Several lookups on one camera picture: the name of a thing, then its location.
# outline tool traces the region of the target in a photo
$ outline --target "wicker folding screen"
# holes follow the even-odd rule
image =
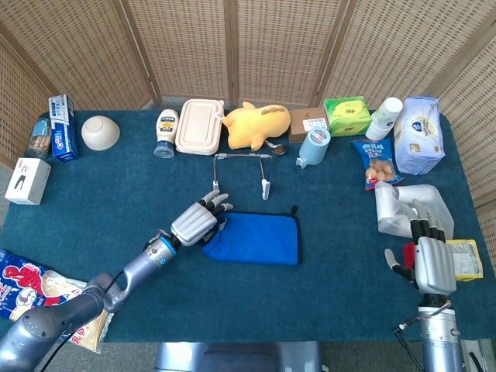
[[[16,165],[36,117],[48,109],[48,91],[0,46],[0,161]]]
[[[496,38],[441,95],[474,199],[496,191]]]
[[[239,98],[307,105],[338,0],[239,0]]]
[[[163,96],[229,96],[222,0],[128,3]]]
[[[391,95],[422,94],[493,6],[493,0],[360,0],[324,98],[364,95],[374,109]]]
[[[485,212],[478,217],[482,233],[486,239],[493,270],[496,273],[496,210]]]
[[[137,109],[151,99],[112,2],[5,1],[0,21],[76,109]]]

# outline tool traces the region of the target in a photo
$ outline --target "stuffed animal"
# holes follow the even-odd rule
[[[249,102],[243,102],[242,108],[233,110],[222,118],[229,130],[229,147],[233,150],[251,147],[252,151],[260,149],[266,138],[284,134],[290,121],[289,111],[283,106],[256,108]]]

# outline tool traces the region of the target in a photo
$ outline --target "green tissue box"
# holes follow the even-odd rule
[[[324,109],[331,136],[365,134],[370,125],[369,108],[363,96],[325,99]]]

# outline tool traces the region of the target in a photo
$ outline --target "white box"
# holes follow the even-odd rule
[[[74,118],[74,104],[67,95],[56,95],[48,98],[48,108],[50,119],[69,122],[70,118]]]
[[[41,159],[20,157],[10,179],[5,199],[16,204],[40,205],[51,166]]]

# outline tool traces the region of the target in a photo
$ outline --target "white bowl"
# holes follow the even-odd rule
[[[83,141],[92,150],[103,151],[114,146],[121,131],[119,126],[105,116],[92,116],[81,128]]]

